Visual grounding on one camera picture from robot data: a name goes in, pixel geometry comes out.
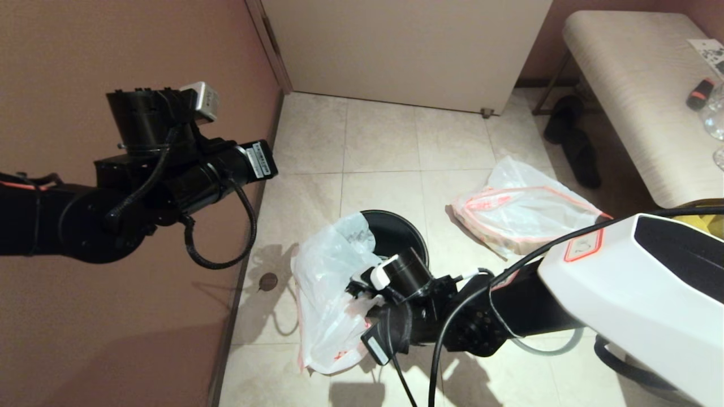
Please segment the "black slipper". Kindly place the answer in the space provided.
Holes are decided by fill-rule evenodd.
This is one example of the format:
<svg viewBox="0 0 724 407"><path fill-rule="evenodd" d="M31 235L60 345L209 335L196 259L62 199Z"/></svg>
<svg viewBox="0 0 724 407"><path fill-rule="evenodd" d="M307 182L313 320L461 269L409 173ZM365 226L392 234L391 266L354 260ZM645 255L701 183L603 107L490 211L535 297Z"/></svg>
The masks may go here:
<svg viewBox="0 0 724 407"><path fill-rule="evenodd" d="M597 155L586 132L572 129L564 137L562 147L577 183L589 189L599 188L602 180L597 168Z"/></svg>
<svg viewBox="0 0 724 407"><path fill-rule="evenodd" d="M543 136L551 144L559 145L569 131L577 126L585 109L584 101L575 96L567 95L554 104L550 119L546 124Z"/></svg>

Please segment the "beige wood grain bench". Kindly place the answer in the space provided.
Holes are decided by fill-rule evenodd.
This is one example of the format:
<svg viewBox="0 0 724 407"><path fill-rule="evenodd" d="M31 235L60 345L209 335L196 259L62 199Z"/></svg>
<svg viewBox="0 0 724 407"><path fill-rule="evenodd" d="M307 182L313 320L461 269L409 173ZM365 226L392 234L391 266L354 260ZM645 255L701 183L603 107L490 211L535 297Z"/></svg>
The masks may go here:
<svg viewBox="0 0 724 407"><path fill-rule="evenodd" d="M721 147L686 106L713 70L691 46L705 34L685 15L572 13L563 39L654 202L673 208L724 199Z"/></svg>

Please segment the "clear plastic bag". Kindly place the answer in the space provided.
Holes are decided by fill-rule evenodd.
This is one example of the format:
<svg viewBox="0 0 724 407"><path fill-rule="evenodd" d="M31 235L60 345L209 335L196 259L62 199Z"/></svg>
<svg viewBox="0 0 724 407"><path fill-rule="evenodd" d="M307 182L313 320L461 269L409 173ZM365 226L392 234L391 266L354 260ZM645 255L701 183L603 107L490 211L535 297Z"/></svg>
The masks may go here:
<svg viewBox="0 0 724 407"><path fill-rule="evenodd" d="M502 258L527 255L601 218L611 219L558 180L511 157L451 207L463 227Z"/></svg>

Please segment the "white blue printed card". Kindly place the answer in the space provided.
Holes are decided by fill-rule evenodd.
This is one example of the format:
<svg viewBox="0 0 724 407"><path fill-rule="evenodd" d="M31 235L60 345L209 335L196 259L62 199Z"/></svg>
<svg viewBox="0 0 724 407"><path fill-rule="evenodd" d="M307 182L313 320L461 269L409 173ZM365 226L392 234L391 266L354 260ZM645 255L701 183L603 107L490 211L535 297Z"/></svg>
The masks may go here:
<svg viewBox="0 0 724 407"><path fill-rule="evenodd" d="M688 39L688 43L703 57L711 69L724 80L724 45L716 39Z"/></svg>

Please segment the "white door frame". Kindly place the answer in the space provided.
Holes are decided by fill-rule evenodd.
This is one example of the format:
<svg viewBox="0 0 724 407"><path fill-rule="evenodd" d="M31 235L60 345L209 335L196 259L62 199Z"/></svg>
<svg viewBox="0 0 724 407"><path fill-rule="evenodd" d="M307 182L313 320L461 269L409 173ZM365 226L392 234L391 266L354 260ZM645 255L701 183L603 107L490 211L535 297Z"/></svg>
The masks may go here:
<svg viewBox="0 0 724 407"><path fill-rule="evenodd" d="M283 62L272 24L264 10L263 2L262 0L244 0L244 2L253 20L270 67L274 72L274 77L284 95L289 95L293 91L292 82Z"/></svg>

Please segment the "small black red object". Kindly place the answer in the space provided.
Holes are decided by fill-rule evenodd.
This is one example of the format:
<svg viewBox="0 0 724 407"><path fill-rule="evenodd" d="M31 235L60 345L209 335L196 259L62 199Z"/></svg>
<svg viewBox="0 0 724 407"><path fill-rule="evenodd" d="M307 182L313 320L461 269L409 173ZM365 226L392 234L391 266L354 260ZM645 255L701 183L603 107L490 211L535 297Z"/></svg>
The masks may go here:
<svg viewBox="0 0 724 407"><path fill-rule="evenodd" d="M686 106L692 111L700 111L708 103L709 96L713 92L716 83L709 79L704 78L699 84L689 93L686 98Z"/></svg>

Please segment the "thin metal bench leg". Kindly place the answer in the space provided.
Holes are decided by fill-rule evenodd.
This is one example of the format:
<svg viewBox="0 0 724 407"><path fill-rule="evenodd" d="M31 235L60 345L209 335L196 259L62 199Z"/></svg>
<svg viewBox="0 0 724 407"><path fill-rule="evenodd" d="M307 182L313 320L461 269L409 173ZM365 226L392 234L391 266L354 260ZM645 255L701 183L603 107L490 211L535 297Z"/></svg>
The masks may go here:
<svg viewBox="0 0 724 407"><path fill-rule="evenodd" d="M551 95L551 92L553 92L553 88L557 85L559 78L563 74L564 69L566 69L568 63L572 59L572 54L569 49L567 49L564 52L564 55L561 57L561 61L559 61L558 66L554 70L553 76L548 81L548 84L545 87L545 90L541 93L540 97L538 97L538 100L536 101L535 106L532 109L532 115L533 116L541 116L545 114L550 114L550 109L544 109L544 105L546 100L548 99L549 95Z"/></svg>

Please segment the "black round trash bin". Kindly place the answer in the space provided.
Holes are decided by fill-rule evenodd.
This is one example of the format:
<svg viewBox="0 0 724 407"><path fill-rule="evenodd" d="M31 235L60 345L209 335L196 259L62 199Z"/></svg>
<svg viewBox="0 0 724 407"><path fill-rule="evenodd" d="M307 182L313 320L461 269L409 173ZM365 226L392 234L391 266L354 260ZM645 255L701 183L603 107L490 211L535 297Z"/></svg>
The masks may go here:
<svg viewBox="0 0 724 407"><path fill-rule="evenodd" d="M386 210L363 210L360 213L374 237L375 255L390 258L413 248L424 265L429 266L429 252L424 237L408 219Z"/></svg>

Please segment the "white door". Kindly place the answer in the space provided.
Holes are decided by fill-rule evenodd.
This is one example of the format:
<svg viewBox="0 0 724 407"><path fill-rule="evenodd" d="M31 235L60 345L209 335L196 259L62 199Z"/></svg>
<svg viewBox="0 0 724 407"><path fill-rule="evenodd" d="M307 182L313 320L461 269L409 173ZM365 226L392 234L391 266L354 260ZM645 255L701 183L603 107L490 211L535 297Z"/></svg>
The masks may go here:
<svg viewBox="0 0 724 407"><path fill-rule="evenodd" d="M261 0L293 90L502 114L553 0Z"/></svg>

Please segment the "yellow fabric bag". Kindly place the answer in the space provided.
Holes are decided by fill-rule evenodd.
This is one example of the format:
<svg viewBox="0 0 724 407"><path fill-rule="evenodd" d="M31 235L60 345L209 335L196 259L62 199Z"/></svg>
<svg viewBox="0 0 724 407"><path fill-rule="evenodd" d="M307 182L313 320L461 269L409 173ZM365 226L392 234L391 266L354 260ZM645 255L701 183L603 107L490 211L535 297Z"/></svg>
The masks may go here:
<svg viewBox="0 0 724 407"><path fill-rule="evenodd" d="M688 202L676 207L675 217L681 216L724 216L724 198L709 198Z"/></svg>

